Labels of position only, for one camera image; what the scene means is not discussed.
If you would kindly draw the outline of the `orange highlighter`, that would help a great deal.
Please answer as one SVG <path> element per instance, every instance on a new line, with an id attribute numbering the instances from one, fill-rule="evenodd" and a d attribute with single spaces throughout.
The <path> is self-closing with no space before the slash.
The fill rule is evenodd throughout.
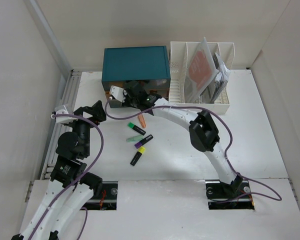
<path id="1" fill-rule="evenodd" d="M 145 129 L 147 127 L 147 125 L 146 125 L 146 121 L 145 121 L 144 116 L 142 114 L 140 114 L 140 115 L 137 116 L 137 118 L 138 118 L 138 120 L 140 122 L 141 127 L 143 129 Z"/>

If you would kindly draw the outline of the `red booklet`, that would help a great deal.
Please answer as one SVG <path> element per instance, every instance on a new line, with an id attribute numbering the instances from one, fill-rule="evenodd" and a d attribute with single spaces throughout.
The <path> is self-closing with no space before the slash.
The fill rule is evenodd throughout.
<path id="1" fill-rule="evenodd" d="M 204 37 L 187 64 L 184 80 L 184 101 L 193 103 L 218 74 L 208 42 Z"/>

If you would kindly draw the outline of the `grey setup guide manual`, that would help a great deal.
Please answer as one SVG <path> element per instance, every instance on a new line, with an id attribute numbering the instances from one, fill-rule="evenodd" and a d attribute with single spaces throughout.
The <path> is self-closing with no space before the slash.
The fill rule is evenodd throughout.
<path id="1" fill-rule="evenodd" d="M 217 100 L 226 88 L 231 73 L 219 54 L 215 53 L 212 58 L 218 73 L 199 97 L 201 103 L 205 104 L 213 104 Z"/>

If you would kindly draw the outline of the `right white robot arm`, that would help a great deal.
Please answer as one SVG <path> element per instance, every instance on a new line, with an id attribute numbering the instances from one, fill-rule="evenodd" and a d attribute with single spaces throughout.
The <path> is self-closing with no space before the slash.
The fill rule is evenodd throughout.
<path id="1" fill-rule="evenodd" d="M 240 191 L 243 178 L 235 173 L 227 162 L 220 144 L 219 130 L 207 110 L 200 112 L 179 108 L 158 94 L 149 94 L 138 81 L 124 84 L 124 106 L 147 110 L 155 117 L 169 120 L 189 132 L 191 145 L 204 153 L 216 170 L 223 198 L 230 199 Z"/>

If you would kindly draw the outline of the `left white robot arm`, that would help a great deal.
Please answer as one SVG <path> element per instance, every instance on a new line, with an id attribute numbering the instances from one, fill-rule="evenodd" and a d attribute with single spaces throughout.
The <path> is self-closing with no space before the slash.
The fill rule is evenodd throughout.
<path id="1" fill-rule="evenodd" d="M 107 118 L 101 101 L 72 111 L 67 105 L 55 108 L 56 123 L 70 127 L 57 141 L 57 161 L 43 199 L 27 227 L 14 240 L 59 240 L 69 223 L 91 198 L 101 195 L 103 180 L 90 173 L 90 133 Z"/>

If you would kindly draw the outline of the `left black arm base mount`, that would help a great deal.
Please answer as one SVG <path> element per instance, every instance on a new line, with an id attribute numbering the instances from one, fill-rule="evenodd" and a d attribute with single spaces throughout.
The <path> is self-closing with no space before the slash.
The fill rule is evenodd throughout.
<path id="1" fill-rule="evenodd" d="M 118 182 L 104 181 L 99 195 L 94 195 L 83 207 L 88 211 L 115 211 L 117 209 Z"/>

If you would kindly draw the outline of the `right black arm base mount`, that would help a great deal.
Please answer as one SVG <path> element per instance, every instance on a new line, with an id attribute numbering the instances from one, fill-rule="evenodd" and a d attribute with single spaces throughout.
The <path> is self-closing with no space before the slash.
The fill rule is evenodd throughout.
<path id="1" fill-rule="evenodd" d="M 240 195 L 251 191 L 248 181 L 243 181 L 235 193 L 227 193 L 223 188 L 223 183 L 218 180 L 205 182 L 206 197 L 209 210 L 254 210 L 252 196 L 245 195 L 233 200 Z"/>

